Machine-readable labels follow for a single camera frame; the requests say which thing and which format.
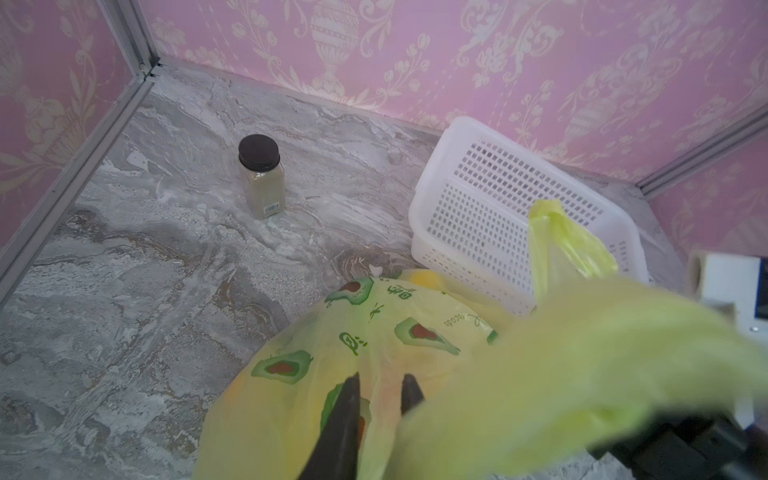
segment pink floral wallpaper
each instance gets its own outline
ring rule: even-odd
[[[131,79],[96,0],[0,2],[0,249]]]
[[[164,56],[635,182],[768,102],[764,0],[141,0]]]
[[[683,257],[694,249],[768,257],[768,133],[650,206]]]

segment avocado print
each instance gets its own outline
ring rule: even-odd
[[[323,413],[320,414],[320,431],[322,431],[326,427],[326,423],[328,422],[328,417],[331,416],[331,410],[333,410],[333,406],[336,404],[336,400],[339,398],[339,394],[341,393],[341,388],[343,386],[344,386],[344,382],[341,382],[339,385],[335,386],[333,390],[328,392],[328,395],[326,396],[326,402],[323,405]],[[371,402],[364,399],[363,397],[360,397],[360,428],[358,431],[358,435],[359,435],[358,445],[362,445],[363,434],[365,434],[366,428],[370,424],[371,424]]]
[[[274,356],[258,362],[250,375],[279,380],[293,385],[304,378],[310,369],[310,362],[312,362],[312,356],[309,353],[304,350],[297,350],[293,353]]]
[[[373,288],[373,279],[364,276],[342,286],[338,291],[326,297],[326,303],[334,300],[347,299],[352,305],[359,305],[368,300]]]
[[[405,345],[431,346],[432,348],[445,350],[452,355],[458,355],[461,352],[442,335],[433,329],[426,328],[412,316],[397,324],[395,335]]]

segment barcode label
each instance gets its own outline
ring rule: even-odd
[[[264,207],[264,213],[271,214],[275,210],[279,210],[279,209],[280,209],[280,202],[276,202],[274,204],[267,205],[266,207]]]

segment spice bottle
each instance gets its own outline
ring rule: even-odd
[[[263,220],[285,209],[285,177],[277,143],[266,135],[248,135],[238,147],[240,177],[248,205]]]

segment jar cap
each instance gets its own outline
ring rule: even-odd
[[[277,142],[266,135],[248,135],[237,147],[240,163],[254,172],[268,172],[280,163]]]

